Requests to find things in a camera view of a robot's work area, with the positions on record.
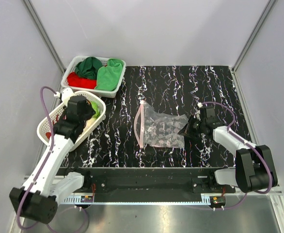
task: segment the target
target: plastic basket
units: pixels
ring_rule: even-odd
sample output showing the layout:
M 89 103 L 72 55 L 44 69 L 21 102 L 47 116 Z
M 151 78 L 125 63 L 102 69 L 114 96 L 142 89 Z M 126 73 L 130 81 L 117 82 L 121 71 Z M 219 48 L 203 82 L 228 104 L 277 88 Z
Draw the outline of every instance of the plastic basket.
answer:
M 88 128 L 88 130 L 86 130 L 85 132 L 83 132 L 79 138 L 77 139 L 77 141 L 75 142 L 73 148 L 70 151 L 75 150 L 81 143 L 82 141 L 84 141 L 92 131 L 94 131 L 94 129 L 104 120 L 105 118 L 105 111 L 106 111 L 106 106 L 105 103 L 97 96 L 95 96 L 92 93 L 89 93 L 88 91 L 77 91 L 75 92 L 76 95 L 83 95 L 84 97 L 86 97 L 89 101 L 93 101 L 98 105 L 98 108 L 100 109 L 100 116 L 98 117 L 98 119 Z M 51 119 L 51 121 L 54 121 L 56 123 L 57 121 L 57 116 L 60 116 L 63 113 L 63 107 L 64 107 L 64 103 L 60 104 L 59 106 L 57 106 L 50 114 L 49 117 Z M 49 139 L 46 137 L 46 133 L 50 132 L 50 127 L 47 121 L 47 118 L 44 118 L 40 124 L 37 127 L 37 135 L 38 137 L 42 140 L 42 142 L 46 145 L 48 145 L 49 143 Z
M 69 86 L 68 81 L 67 81 L 67 77 L 71 72 L 74 72 L 75 70 L 75 66 L 79 63 L 84 61 L 87 57 L 89 56 L 76 56 L 75 58 L 73 58 L 72 62 L 70 63 L 70 65 L 68 66 L 68 68 L 66 69 L 64 75 L 63 75 L 63 79 L 61 81 L 61 86 L 63 87 L 71 87 L 73 90 L 84 90 L 84 91 L 89 91 L 91 93 L 94 93 L 96 96 L 102 96 L 102 97 L 107 97 L 107 98 L 115 98 L 116 93 L 120 87 L 120 85 L 122 84 L 122 81 L 124 79 L 124 73 L 126 70 L 126 62 L 124 62 L 124 66 L 123 66 L 123 71 L 121 74 L 121 77 L 119 79 L 119 82 L 117 84 L 117 87 L 115 90 L 113 91 L 100 91 L 100 90 L 94 90 L 94 89 L 87 89 L 87 88 L 80 88 L 80 87 L 75 87 L 75 86 Z M 109 58 L 104 58 L 104 57 L 95 57 L 98 60 L 101 61 L 102 65 L 106 65 L 107 61 L 109 60 Z

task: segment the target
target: clear plastic bag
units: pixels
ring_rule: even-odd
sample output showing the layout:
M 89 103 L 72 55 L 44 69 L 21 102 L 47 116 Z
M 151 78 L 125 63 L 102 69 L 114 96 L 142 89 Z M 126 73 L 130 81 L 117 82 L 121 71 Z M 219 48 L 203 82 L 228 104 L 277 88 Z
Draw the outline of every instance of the clear plastic bag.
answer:
M 152 147 L 184 148 L 184 137 L 177 133 L 187 122 L 186 115 L 157 113 L 151 105 L 142 100 L 133 128 L 141 148 L 146 144 Z

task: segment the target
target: green cloth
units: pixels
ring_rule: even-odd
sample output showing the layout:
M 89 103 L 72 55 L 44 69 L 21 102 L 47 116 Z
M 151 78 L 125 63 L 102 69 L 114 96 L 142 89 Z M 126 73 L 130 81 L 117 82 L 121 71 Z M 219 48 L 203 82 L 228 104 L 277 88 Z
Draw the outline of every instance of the green cloth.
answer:
M 123 71 L 123 61 L 118 59 L 109 59 L 106 67 L 101 67 L 97 75 L 96 90 L 112 91 L 117 87 Z
M 92 102 L 92 101 L 90 101 L 90 103 L 92 104 L 92 108 L 95 111 L 95 114 L 92 116 L 92 118 L 94 117 L 94 118 L 97 119 L 100 116 L 100 110 L 98 108 L 98 105 L 95 102 Z
M 95 57 L 87 57 L 84 61 L 79 62 L 75 67 L 75 73 L 86 79 L 95 80 L 97 78 L 98 70 L 102 67 L 100 60 Z

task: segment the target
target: white cable clip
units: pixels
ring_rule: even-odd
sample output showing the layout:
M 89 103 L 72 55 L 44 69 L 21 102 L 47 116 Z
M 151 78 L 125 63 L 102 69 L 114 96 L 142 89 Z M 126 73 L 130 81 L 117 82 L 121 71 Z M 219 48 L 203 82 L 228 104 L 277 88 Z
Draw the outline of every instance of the white cable clip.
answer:
M 54 97 L 59 98 L 60 99 L 61 93 L 59 91 L 56 91 L 56 94 L 54 94 Z

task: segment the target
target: black marble surface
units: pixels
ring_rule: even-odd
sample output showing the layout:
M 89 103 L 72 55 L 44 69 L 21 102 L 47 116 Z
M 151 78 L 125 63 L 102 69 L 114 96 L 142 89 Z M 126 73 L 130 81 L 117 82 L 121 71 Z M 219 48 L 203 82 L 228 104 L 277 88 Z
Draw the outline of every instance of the black marble surface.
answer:
M 127 67 L 116 98 L 102 100 L 107 106 L 106 119 L 66 156 L 63 167 L 234 165 L 232 154 L 205 137 L 197 141 L 185 139 L 184 149 L 151 146 L 140 149 L 133 132 L 133 121 L 141 100 L 147 101 L 159 113 L 186 114 L 187 117 L 196 112 L 198 102 L 220 102 L 236 114 L 237 122 L 232 129 L 250 140 L 230 70 L 225 66 Z M 216 107 L 216 112 L 223 122 L 232 121 L 226 110 Z

